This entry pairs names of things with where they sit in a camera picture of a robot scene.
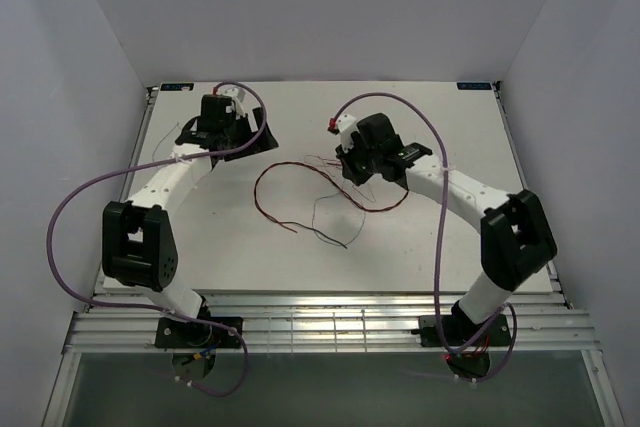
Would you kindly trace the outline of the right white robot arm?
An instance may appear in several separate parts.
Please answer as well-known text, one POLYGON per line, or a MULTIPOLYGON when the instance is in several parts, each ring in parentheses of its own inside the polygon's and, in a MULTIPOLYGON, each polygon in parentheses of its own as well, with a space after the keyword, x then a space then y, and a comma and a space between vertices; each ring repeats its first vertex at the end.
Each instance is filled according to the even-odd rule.
POLYGON ((445 167, 431 149, 405 145, 381 113, 363 120, 343 114, 329 123, 329 131, 339 136, 336 157, 346 179, 361 185, 379 175, 439 202, 478 232, 482 273, 452 309, 451 329, 458 341, 474 344, 483 337, 490 315, 557 255, 535 193, 508 193, 445 167))

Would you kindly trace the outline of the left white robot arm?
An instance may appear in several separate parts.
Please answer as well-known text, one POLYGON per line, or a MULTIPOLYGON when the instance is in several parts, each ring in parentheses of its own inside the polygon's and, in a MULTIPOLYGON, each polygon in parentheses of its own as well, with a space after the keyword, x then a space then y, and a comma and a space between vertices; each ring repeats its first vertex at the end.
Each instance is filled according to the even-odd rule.
POLYGON ((167 162, 126 201, 109 203, 102 215, 104 275, 137 289, 163 311, 182 316, 177 333, 194 347, 210 339, 212 323, 200 314, 203 297, 178 274, 171 220, 218 163, 278 147, 264 103, 245 108, 247 92, 238 84, 222 84, 203 95, 200 113, 182 127, 167 162))

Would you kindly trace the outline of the right blue label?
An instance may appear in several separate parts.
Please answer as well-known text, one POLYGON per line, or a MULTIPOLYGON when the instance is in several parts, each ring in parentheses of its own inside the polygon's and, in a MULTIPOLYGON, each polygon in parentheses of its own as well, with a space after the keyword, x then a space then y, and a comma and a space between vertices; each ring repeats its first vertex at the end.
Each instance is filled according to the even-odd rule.
POLYGON ((490 82, 457 82, 456 87, 458 90, 469 91, 492 91, 493 86, 490 82))

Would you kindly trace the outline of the blue label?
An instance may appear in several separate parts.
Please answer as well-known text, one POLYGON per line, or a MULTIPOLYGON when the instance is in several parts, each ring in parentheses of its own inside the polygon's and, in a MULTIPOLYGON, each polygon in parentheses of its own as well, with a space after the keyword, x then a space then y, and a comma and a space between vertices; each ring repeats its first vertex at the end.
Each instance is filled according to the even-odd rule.
POLYGON ((469 91, 492 91, 493 86, 490 82, 457 82, 456 87, 458 90, 469 91))
POLYGON ((163 83, 160 85, 160 90, 163 92, 189 92, 194 88, 193 83, 163 83))

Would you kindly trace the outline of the left blue label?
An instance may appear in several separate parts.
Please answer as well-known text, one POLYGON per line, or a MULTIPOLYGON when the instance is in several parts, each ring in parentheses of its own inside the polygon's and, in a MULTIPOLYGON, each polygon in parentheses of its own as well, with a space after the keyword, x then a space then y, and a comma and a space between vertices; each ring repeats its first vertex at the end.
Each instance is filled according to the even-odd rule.
POLYGON ((160 90, 163 92, 189 92, 194 88, 193 83, 163 83, 160 85, 160 90))

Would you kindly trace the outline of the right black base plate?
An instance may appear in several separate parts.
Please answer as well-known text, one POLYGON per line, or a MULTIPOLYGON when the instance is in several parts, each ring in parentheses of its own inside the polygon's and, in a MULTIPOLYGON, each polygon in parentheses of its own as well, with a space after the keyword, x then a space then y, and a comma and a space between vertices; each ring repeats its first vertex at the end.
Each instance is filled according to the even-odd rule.
MULTIPOLYGON (((465 324, 453 315, 444 315, 442 330, 447 343, 453 348, 459 348, 468 342, 480 329, 479 325, 465 324)), ((442 347, 443 344, 436 327, 436 317, 425 315, 418 318, 418 327, 411 331, 412 335, 420 338, 422 347, 442 347)), ((508 347, 512 340, 511 330, 505 315, 499 315, 472 344, 484 347, 508 347)))

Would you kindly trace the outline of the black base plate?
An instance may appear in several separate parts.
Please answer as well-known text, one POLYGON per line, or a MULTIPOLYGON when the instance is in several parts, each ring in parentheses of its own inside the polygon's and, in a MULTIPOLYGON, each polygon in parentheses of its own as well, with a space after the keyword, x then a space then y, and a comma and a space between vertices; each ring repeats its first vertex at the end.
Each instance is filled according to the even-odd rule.
POLYGON ((240 340, 230 332, 242 333, 241 317, 213 317, 213 322, 226 328, 183 322, 163 317, 159 320, 154 346, 159 349, 206 349, 209 347, 238 349, 240 340))
MULTIPOLYGON (((442 330, 447 343, 453 348, 459 348, 468 342, 480 329, 479 325, 465 324, 453 315, 444 315, 442 330)), ((411 331, 412 335, 420 338, 422 347, 442 347, 443 344, 436 327, 436 317, 425 315, 418 318, 418 327, 411 331)), ((511 330, 505 315, 499 315, 472 344, 484 347, 508 347, 512 340, 511 330)))

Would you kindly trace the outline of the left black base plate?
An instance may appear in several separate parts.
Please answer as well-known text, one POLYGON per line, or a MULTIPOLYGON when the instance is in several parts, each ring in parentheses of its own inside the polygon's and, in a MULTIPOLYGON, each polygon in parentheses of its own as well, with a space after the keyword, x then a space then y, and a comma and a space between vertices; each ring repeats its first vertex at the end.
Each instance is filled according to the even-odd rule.
POLYGON ((163 317, 159 320, 154 346, 159 349, 206 349, 209 347, 238 349, 240 340, 230 332, 242 333, 241 317, 213 317, 213 322, 226 328, 183 322, 163 317))

